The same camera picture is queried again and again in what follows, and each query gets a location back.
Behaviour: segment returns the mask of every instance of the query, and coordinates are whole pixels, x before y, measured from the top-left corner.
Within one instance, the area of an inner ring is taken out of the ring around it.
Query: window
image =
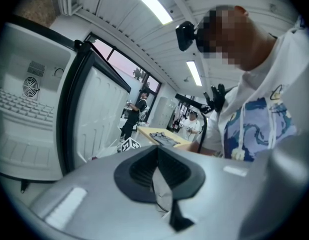
[[[158,90],[159,82],[155,80],[152,76],[149,76],[147,80],[147,85],[150,90],[156,93]]]
[[[149,96],[146,99],[146,104],[147,104],[147,106],[149,106],[149,108],[151,107],[154,100],[155,100],[155,96],[152,93],[149,93]]]
[[[116,50],[110,56],[108,61],[115,69],[125,72],[127,75],[131,76],[134,79],[137,79],[141,83],[143,82],[146,76],[145,71],[143,71],[131,60],[129,60],[127,57],[123,56]]]
[[[102,56],[107,59],[113,48],[111,48],[109,45],[105,44],[104,42],[100,41],[94,36],[91,36],[88,41],[93,43],[94,47],[97,48],[97,50],[102,54]]]

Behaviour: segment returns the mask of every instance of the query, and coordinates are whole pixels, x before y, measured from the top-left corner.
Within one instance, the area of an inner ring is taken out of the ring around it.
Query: person
[[[190,142],[194,140],[195,135],[200,130],[200,122],[197,117],[196,112],[190,111],[189,117],[180,122],[180,126],[182,126],[178,133],[180,137]]]
[[[131,137],[131,134],[133,132],[134,125],[138,122],[139,114],[140,112],[144,111],[147,107],[147,98],[149,96],[148,90],[142,90],[140,100],[136,103],[136,105],[133,105],[132,103],[129,103],[128,106],[132,109],[128,119],[126,120],[124,126],[121,130],[121,136],[120,140],[123,142],[124,140]]]
[[[275,38],[240,6],[220,5],[198,25],[203,56],[221,53],[243,71],[238,86],[225,96],[220,113],[213,111],[201,153],[221,152],[226,159],[254,161],[300,129],[281,95],[309,69],[309,30],[292,28]],[[197,152],[201,135],[181,149]]]

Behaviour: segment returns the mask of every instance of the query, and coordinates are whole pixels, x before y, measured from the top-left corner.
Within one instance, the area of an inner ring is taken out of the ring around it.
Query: white shirt
[[[187,129],[191,128],[192,130],[200,131],[200,122],[197,119],[190,121],[188,117],[185,120],[183,119],[180,123],[183,125],[183,127],[179,130],[179,136],[187,141],[192,142],[196,133],[190,133],[187,131]]]
[[[176,106],[174,109],[174,120],[178,120],[180,117],[180,107]]]
[[[213,111],[202,146],[228,159],[253,161],[258,152],[296,135],[280,97],[307,68],[309,31],[288,31],[277,39],[268,58],[245,72],[238,86],[227,93],[220,115]]]

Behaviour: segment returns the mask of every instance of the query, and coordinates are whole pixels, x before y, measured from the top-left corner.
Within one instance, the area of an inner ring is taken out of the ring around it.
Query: white label
[[[245,177],[248,173],[248,170],[245,168],[232,167],[232,166],[226,166],[223,168],[223,170],[227,173],[238,175],[241,177]]]

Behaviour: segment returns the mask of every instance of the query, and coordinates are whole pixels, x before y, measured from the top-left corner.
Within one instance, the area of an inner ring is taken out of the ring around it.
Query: fluorescent light
[[[145,3],[146,6],[157,16],[157,18],[161,21],[162,24],[167,24],[172,22],[173,19],[166,11],[166,9],[161,5],[158,0],[141,0]]]
[[[201,83],[200,76],[199,76],[195,62],[194,61],[187,61],[186,63],[188,65],[189,69],[190,69],[190,72],[191,72],[192,77],[195,81],[195,84],[197,86],[203,86],[202,83]]]

